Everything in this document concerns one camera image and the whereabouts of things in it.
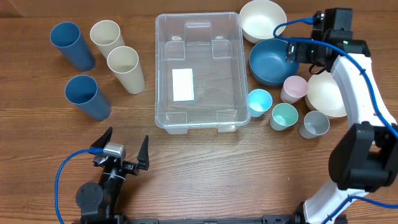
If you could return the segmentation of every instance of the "robotic arm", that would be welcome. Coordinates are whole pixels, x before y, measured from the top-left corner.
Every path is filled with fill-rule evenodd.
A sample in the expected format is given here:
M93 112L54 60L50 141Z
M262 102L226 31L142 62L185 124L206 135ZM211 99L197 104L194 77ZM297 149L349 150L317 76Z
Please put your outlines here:
M366 70L379 111L396 130L396 121L386 109L374 81L368 46L364 40L353 40L351 20L351 9L317 12L311 39L348 52ZM324 46L289 42L287 61L325 67L335 79L346 108L349 131L330 155L330 178L298 213L303 216L301 223L334 223L336 217L355 201L345 203L347 198L363 197L393 183L398 170L395 165L397 139L377 117L365 79L347 57ZM381 148L379 152L370 152L373 143Z

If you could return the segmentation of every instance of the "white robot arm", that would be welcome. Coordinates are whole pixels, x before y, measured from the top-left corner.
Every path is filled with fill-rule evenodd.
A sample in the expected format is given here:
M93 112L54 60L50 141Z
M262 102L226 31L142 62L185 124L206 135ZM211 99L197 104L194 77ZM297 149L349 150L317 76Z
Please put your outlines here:
M383 116L389 123L396 124L384 105L374 81L371 59L363 54L350 54L364 69L372 83L377 105ZM376 116L369 95L368 86L359 70L344 56L337 56L332 68L331 75L339 86L343 103L346 108L348 125L361 124L368 121L372 126L384 126ZM364 189L340 190L335 182L328 179L322 188L303 205L304 217L307 223L331 224L335 218L343 212L354 201L348 202L334 217L329 217L350 195L364 197L367 195Z

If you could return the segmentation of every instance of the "bowl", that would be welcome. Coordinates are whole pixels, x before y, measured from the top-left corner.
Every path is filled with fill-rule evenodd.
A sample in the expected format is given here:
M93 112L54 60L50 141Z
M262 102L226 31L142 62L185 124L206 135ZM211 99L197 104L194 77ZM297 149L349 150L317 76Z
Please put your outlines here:
M268 0L254 0L243 6L239 13L243 36L246 40L256 44L260 40L274 37L274 29L286 22L286 13L278 4ZM285 27L276 32L281 34Z
M311 76L305 102L310 110L322 112L330 119L347 115L340 89L331 73L326 71Z
M283 85L295 75L299 63L286 62L287 42L278 39L262 40L250 52L249 64L253 77L267 86Z

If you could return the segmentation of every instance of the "blue bowl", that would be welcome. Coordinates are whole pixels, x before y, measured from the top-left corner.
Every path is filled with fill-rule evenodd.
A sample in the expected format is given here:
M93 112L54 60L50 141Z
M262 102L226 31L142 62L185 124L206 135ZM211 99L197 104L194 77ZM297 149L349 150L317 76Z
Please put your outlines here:
M262 40L250 52L250 71L263 85L282 85L286 78L295 75L299 63L286 62L287 42L278 39Z

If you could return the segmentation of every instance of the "blue cup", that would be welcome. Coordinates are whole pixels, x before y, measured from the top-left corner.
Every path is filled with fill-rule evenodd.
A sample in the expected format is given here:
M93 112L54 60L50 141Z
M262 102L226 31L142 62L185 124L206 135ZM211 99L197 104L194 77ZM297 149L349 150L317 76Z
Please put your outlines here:
M69 80L65 87L67 100L92 118L102 121L111 114L111 105L98 88L94 78L78 75Z
M95 65L79 27L72 22L56 25L50 34L51 43L81 72L90 71Z
M249 106L251 116L260 117L272 106L271 94L262 89L253 90L249 94Z

